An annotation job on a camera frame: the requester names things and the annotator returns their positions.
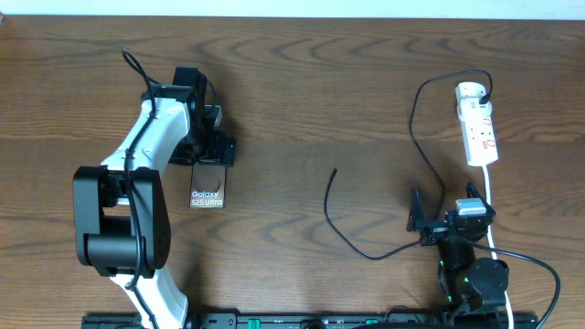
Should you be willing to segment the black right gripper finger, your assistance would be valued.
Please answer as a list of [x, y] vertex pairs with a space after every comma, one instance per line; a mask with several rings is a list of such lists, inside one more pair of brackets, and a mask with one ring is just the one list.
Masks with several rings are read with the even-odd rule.
[[466, 185], [466, 195], [468, 198], [479, 198], [484, 200], [484, 196], [480, 193], [474, 183], [469, 182]]
[[417, 188], [413, 188], [411, 191], [409, 217], [406, 230], [422, 230], [425, 219], [424, 207], [421, 203], [419, 190]]

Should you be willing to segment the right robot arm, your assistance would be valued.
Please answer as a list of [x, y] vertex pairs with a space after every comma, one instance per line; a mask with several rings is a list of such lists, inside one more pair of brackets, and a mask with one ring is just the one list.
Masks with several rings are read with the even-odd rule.
[[466, 186], [467, 197], [456, 201], [456, 208], [442, 219], [425, 215], [417, 189], [411, 193], [406, 230], [420, 234], [422, 247], [438, 248], [438, 276], [449, 304], [441, 310], [447, 325], [478, 325], [483, 319], [492, 324], [497, 311], [505, 306], [509, 268], [502, 260], [475, 256], [473, 244], [487, 235], [495, 217], [474, 184]]

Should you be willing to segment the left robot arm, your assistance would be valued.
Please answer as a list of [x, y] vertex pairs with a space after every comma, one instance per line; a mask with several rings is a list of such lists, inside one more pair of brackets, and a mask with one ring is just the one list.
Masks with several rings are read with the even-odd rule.
[[235, 162], [234, 138], [218, 129], [222, 110], [206, 102], [210, 83], [178, 67], [172, 83], [148, 79], [141, 113], [119, 148], [73, 176], [79, 262], [121, 287], [136, 315], [86, 315], [84, 328], [197, 328], [188, 297], [166, 262], [171, 226], [161, 178], [168, 165]]

